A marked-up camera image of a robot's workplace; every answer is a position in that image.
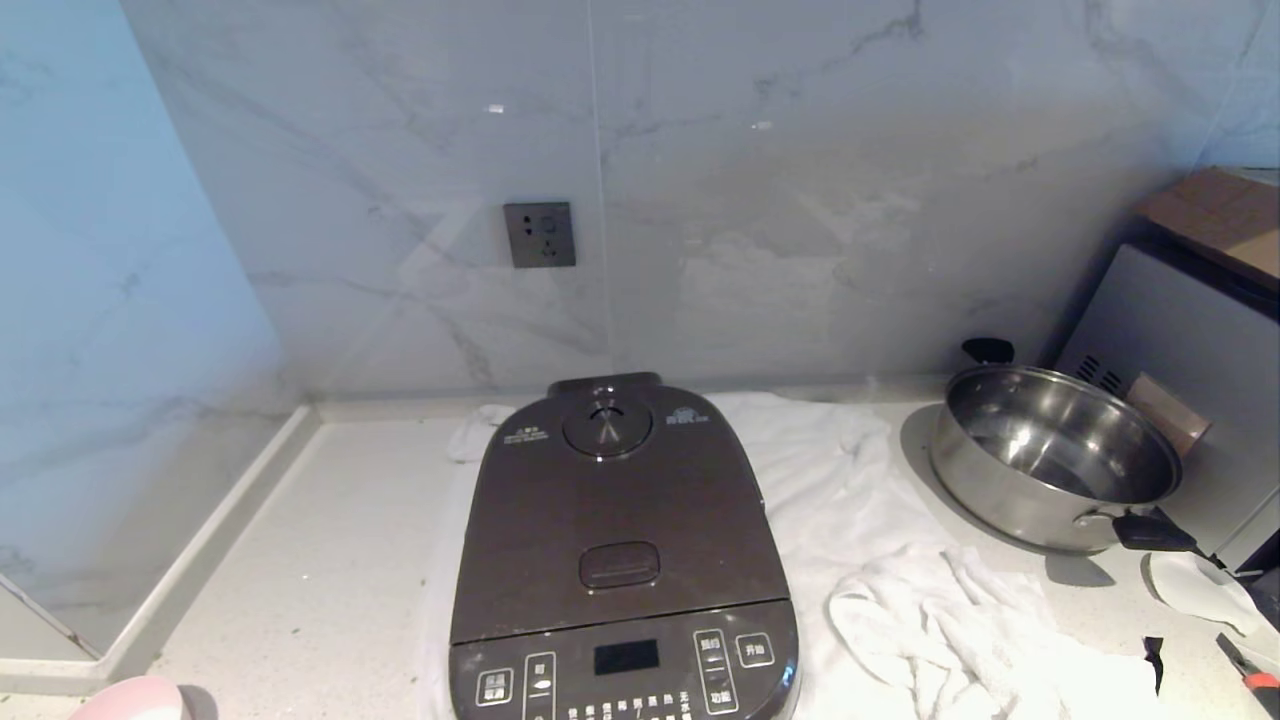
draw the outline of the white countertop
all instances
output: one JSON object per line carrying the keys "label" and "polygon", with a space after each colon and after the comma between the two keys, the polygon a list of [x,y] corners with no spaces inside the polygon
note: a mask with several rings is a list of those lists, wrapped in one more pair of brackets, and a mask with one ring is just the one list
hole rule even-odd
{"label": "white countertop", "polygon": [[[952,537],[996,570],[1038,577],[1060,628],[1085,644],[1142,655],[1143,635],[1165,638],[1170,720],[1267,717],[1213,642],[1226,628],[1155,600],[1140,574],[1144,553],[1046,556],[972,524],[928,469],[933,405],[867,407],[901,430],[893,459]],[[420,638],[429,624],[449,623],[422,609],[442,498],[457,474],[444,446],[463,406],[319,430],[151,667],[187,687],[195,720],[419,717]],[[1066,584],[1079,578],[1114,584]],[[0,694],[0,717],[64,720],[81,702]]]}

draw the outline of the pot handle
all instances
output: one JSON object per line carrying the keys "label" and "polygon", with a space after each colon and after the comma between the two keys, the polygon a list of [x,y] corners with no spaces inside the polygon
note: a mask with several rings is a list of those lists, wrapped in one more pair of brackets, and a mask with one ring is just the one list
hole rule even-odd
{"label": "pot handle", "polygon": [[972,337],[960,343],[960,350],[979,365],[1007,365],[1014,361],[1014,343],[997,337]]}
{"label": "pot handle", "polygon": [[1111,520],[1120,544],[1129,550],[1183,552],[1196,550],[1196,538],[1169,520],[1126,512]]}

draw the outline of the wall outlet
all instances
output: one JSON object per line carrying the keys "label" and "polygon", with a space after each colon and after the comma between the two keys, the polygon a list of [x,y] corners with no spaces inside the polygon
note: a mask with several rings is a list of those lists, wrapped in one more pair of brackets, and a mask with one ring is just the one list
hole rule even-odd
{"label": "wall outlet", "polygon": [[517,268],[563,268],[577,264],[568,202],[511,202],[507,218],[511,260]]}

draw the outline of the microwave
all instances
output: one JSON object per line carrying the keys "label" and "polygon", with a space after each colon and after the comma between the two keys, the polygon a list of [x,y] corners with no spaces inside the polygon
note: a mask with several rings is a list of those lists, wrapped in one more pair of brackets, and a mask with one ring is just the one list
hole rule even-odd
{"label": "microwave", "polygon": [[[1148,236],[1161,228],[1151,227]],[[1120,246],[1053,368],[1125,398],[1146,375],[1208,421],[1160,510],[1233,573],[1276,564],[1275,291],[1158,241]]]}

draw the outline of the gray appliance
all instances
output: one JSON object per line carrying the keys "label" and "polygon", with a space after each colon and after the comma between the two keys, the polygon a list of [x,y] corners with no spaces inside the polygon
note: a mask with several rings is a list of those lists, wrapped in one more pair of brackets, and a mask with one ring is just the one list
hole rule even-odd
{"label": "gray appliance", "polygon": [[797,673],[759,486],[710,402],[566,380],[498,428],[454,598],[461,720],[785,720]]}
{"label": "gray appliance", "polygon": [[1164,510],[1229,570],[1280,530],[1276,300],[1176,247],[1121,246],[1055,369],[1119,397],[1146,374],[1211,424]]}

